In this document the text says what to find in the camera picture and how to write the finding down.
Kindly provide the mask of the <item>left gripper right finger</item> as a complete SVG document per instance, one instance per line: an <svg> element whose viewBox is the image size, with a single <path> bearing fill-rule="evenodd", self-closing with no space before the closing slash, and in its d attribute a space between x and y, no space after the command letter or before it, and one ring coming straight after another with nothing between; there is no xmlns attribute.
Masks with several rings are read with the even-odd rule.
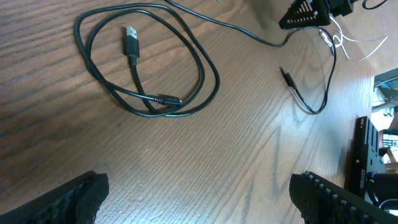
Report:
<svg viewBox="0 0 398 224"><path fill-rule="evenodd" d="M313 172L292 174L289 194L305 223L397 223L395 215L371 205Z"/></svg>

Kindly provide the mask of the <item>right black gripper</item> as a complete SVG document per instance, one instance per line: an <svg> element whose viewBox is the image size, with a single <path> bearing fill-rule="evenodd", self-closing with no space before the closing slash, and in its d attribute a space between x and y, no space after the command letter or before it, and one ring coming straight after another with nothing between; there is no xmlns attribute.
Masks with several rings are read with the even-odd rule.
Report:
<svg viewBox="0 0 398 224"><path fill-rule="evenodd" d="M327 26L333 17L346 16L354 10L354 0L295 0L282 19L281 29Z"/></svg>

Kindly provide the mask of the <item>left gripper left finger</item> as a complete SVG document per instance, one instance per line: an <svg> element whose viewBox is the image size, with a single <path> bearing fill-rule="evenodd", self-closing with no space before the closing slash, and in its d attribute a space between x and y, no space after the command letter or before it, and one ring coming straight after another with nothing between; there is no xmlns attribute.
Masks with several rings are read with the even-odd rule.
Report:
<svg viewBox="0 0 398 224"><path fill-rule="evenodd" d="M88 171L1 215L1 223L94 223L109 194L107 174Z"/></svg>

